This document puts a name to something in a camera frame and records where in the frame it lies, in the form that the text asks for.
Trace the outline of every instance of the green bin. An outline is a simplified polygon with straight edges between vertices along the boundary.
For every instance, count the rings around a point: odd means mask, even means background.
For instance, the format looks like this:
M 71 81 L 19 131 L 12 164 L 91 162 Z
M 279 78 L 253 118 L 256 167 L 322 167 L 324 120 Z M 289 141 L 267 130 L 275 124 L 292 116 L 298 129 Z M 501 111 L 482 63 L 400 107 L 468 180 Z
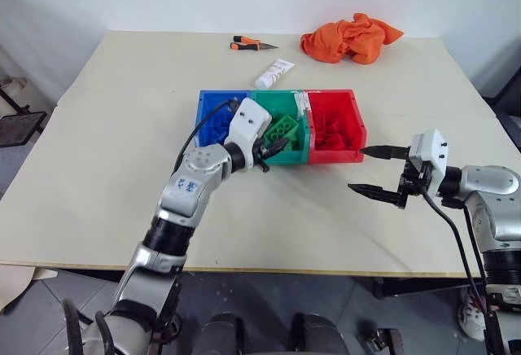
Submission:
M 308 163 L 308 117 L 305 112 L 303 116 L 299 115 L 299 109 L 295 101 L 295 92 L 300 92 L 300 90 L 254 90 L 252 92 L 252 99 L 257 101 L 259 105 L 271 114 L 273 119 L 271 120 L 270 126 L 280 121 L 285 115 L 289 115 L 298 123 L 298 129 L 296 131 L 296 147 L 298 147 L 298 150 L 281 151 L 276 156 L 267 159 L 266 164 L 287 165 Z

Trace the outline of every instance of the black cable on floor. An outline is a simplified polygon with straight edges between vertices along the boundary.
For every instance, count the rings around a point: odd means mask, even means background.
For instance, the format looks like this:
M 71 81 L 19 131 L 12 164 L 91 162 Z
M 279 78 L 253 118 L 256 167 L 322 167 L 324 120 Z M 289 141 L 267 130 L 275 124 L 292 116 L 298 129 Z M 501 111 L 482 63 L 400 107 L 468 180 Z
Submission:
M 103 313 L 98 311 L 94 315 L 94 319 L 96 324 L 98 325 L 99 334 L 103 340 L 103 347 L 105 348 L 105 355 L 114 355 L 114 340 L 112 338 L 112 333 L 110 329 L 108 329 L 107 322 L 105 321 L 105 316 Z
M 474 251 L 474 257 L 478 263 L 479 275 L 481 276 L 481 282 L 483 283 L 483 288 L 487 286 L 487 275 L 485 274 L 485 269 L 483 267 L 483 262 L 481 261 L 481 255 L 479 253 L 478 245 L 475 241 L 474 230 L 472 229 L 472 220 L 471 215 L 469 214 L 468 208 L 463 207 L 463 213 L 465 214 L 465 222 L 466 222 L 466 230 L 469 233 L 469 238 L 471 239 L 472 250 Z M 490 304 L 485 301 L 485 306 L 487 307 L 487 313 L 491 313 Z
M 469 268 L 469 263 L 466 260 L 465 249 L 463 248 L 462 238 L 459 235 L 458 228 L 456 227 L 456 225 L 454 225 L 453 220 L 450 219 L 447 214 L 445 214 L 443 211 L 441 211 L 441 209 L 438 206 L 436 206 L 436 203 L 434 203 L 434 201 L 431 199 L 431 197 L 427 193 L 427 188 L 425 186 L 420 186 L 420 192 L 422 193 L 423 198 L 427 201 L 429 206 L 431 206 L 431 208 L 436 212 L 436 214 L 438 214 L 440 217 L 442 217 L 449 224 L 450 229 L 453 231 L 454 238 L 456 239 L 456 243 L 458 244 L 459 254 L 462 257 L 462 262 L 463 262 L 463 267 L 465 268 L 466 277 L 469 280 L 469 283 L 471 284 L 472 293 L 474 294 L 476 301 L 478 302 L 478 306 L 479 306 L 479 309 L 481 310 L 481 313 L 483 313 L 483 315 L 486 315 L 487 314 L 486 308 L 483 305 L 483 300 L 482 300 L 481 296 L 479 295 L 478 288 L 475 286 L 474 279 L 472 278 L 471 269 Z
M 80 310 L 77 311 L 78 312 L 78 318 L 80 319 L 81 322 L 83 322 L 84 324 L 87 324 L 87 325 L 90 325 L 92 324 L 94 321 L 92 320 L 92 318 L 88 318 L 87 316 L 85 316 Z
M 76 307 L 68 299 L 62 300 L 62 306 L 67 328 L 68 353 L 69 355 L 83 355 L 80 319 Z

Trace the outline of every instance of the white sneaker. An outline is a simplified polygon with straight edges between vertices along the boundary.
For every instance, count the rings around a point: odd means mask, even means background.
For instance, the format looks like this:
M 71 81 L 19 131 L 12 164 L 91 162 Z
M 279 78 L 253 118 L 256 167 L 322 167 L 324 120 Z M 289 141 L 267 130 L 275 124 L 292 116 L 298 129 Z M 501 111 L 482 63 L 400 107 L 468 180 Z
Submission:
M 467 336 L 474 340 L 484 341 L 485 317 L 479 310 L 478 301 L 469 287 L 461 291 L 462 305 L 458 310 L 459 326 Z

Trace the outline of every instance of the table edge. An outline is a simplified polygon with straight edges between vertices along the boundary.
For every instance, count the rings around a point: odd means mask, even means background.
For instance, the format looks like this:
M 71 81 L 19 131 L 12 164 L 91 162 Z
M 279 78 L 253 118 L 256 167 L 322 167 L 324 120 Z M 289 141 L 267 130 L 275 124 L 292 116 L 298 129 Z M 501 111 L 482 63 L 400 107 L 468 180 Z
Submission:
M 34 266 L 40 268 L 63 268 L 77 270 L 125 270 L 126 265 L 94 265 L 94 264 L 65 264 L 45 263 L 36 261 L 4 261 L 0 265 Z M 236 272 L 236 273 L 258 273 L 258 274 L 320 274 L 334 276 L 370 276 L 382 278 L 465 278 L 464 272 L 386 272 L 386 271 L 349 271 L 349 270 L 290 270 L 290 269 L 267 269 L 267 268 L 230 268 L 230 267 L 197 267 L 185 266 L 185 271 L 194 272 Z M 478 272 L 472 276 L 479 278 Z

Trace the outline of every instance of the white wall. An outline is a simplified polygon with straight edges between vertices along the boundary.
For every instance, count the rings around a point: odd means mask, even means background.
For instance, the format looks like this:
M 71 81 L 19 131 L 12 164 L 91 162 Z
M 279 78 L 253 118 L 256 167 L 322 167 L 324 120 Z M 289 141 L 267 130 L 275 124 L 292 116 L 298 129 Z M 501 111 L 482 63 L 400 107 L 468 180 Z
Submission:
M 441 36 L 485 95 L 521 60 L 521 0 L 0 0 L 0 68 L 25 71 L 56 101 L 106 28 L 305 33 L 357 11 Z

